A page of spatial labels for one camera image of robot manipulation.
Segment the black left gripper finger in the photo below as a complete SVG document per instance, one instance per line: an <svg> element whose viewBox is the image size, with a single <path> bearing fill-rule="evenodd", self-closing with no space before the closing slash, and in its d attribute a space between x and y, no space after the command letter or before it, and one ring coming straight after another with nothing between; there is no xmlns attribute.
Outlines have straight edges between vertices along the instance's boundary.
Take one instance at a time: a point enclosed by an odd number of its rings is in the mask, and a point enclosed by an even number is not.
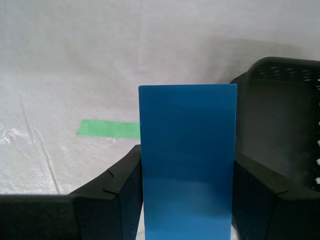
<svg viewBox="0 0 320 240"><path fill-rule="evenodd" d="M232 225L241 240L318 240L320 194L252 159L237 159Z"/></svg>
<svg viewBox="0 0 320 240"><path fill-rule="evenodd" d="M141 147L67 195L1 195L3 240L134 240L143 205Z"/></svg>

